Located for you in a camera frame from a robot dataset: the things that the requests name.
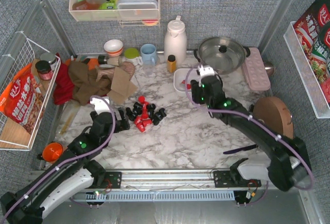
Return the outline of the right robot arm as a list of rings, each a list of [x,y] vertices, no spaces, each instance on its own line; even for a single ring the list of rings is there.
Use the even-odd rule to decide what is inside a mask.
[[[299,187],[299,182],[309,177],[310,185],[304,189],[313,188],[315,177],[302,139],[290,139],[254,119],[240,102],[226,97],[223,82],[217,75],[206,76],[200,81],[193,79],[190,84],[194,103],[207,110],[211,118],[242,132],[264,151],[270,160],[268,178],[274,186],[288,191]]]

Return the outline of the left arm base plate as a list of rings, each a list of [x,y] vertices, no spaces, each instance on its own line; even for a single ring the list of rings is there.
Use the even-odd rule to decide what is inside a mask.
[[[97,175],[96,179],[93,179],[90,186],[85,189],[119,189],[122,182],[122,172],[120,171],[106,171],[101,175]]]

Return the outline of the brown cardboard piece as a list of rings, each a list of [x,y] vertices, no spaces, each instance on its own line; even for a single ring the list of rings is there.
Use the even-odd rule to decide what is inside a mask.
[[[129,74],[117,67],[114,70],[111,90],[107,93],[107,96],[114,103],[120,105],[133,95],[137,89],[138,87],[130,81]]]

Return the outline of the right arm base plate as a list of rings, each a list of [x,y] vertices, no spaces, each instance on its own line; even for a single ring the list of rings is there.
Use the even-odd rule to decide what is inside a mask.
[[[240,174],[232,176],[229,170],[215,170],[212,176],[215,188],[244,188],[251,183],[251,180],[245,180]]]

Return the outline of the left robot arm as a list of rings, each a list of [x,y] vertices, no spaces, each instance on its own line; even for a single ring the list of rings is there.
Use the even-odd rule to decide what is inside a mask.
[[[108,172],[94,158],[109,144],[111,132],[130,128],[123,108],[117,119],[109,112],[91,112],[92,125],[85,128],[59,159],[38,178],[16,193],[1,196],[1,207],[9,223],[42,223],[57,206],[86,188],[108,193],[121,186],[120,172]]]

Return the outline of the brown cloth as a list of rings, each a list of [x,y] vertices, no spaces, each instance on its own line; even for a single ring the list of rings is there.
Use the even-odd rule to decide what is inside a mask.
[[[68,66],[68,75],[74,85],[72,98],[81,106],[89,103],[91,96],[105,96],[111,90],[111,80],[101,78],[97,81],[97,70],[89,70],[88,65],[72,61]]]

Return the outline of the white plastic storage basket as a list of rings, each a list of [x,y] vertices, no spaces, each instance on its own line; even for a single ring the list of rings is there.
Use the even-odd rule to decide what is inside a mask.
[[[186,76],[189,72],[190,68],[179,68],[177,69],[175,72],[174,72],[174,78],[173,78],[173,86],[174,86],[174,89],[177,93],[178,96],[186,96],[186,92],[185,92],[185,86],[181,86],[181,82],[183,80],[186,79]],[[187,80],[187,87],[188,87],[188,93],[189,95],[191,95],[191,87],[189,86],[190,85],[190,82],[192,80],[198,80],[198,75],[196,73],[196,69],[193,69],[189,76],[188,76],[188,80]]]

